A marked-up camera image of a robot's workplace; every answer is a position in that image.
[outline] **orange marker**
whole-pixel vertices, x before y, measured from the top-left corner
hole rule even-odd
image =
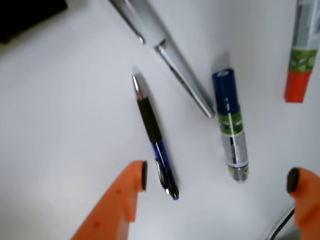
[[[293,168],[286,188],[295,199],[295,225],[301,229],[301,240],[319,240],[320,177],[307,169]]]
[[[320,43],[320,0],[298,0],[285,91],[287,103],[303,103]]]
[[[147,162],[133,161],[105,192],[71,240],[127,240],[138,192],[146,190]]]

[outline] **silver pen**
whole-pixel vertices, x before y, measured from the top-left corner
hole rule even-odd
[[[170,41],[164,27],[146,0],[109,0],[142,44],[148,43],[169,66],[177,80],[208,118],[215,111],[195,84],[194,78]]]

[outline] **orange marker cap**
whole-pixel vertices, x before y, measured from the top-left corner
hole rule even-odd
[[[289,71],[285,91],[287,103],[303,103],[311,72]]]
[[[295,225],[301,240],[320,238],[320,177],[304,168],[293,168],[287,176],[287,191],[295,199]]]

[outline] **black rubber tip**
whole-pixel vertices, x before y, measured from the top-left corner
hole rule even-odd
[[[286,181],[286,191],[291,194],[294,193],[298,187],[299,182],[299,169],[294,167],[290,170],[287,181]]]
[[[142,188],[144,191],[147,188],[147,173],[148,173],[148,163],[147,161],[144,161],[142,165]]]

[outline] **black pen grip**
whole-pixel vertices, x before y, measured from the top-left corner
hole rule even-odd
[[[141,117],[146,129],[146,132],[149,136],[150,142],[152,143],[160,142],[162,140],[161,132],[148,97],[142,100],[137,100],[137,103],[140,109]]]

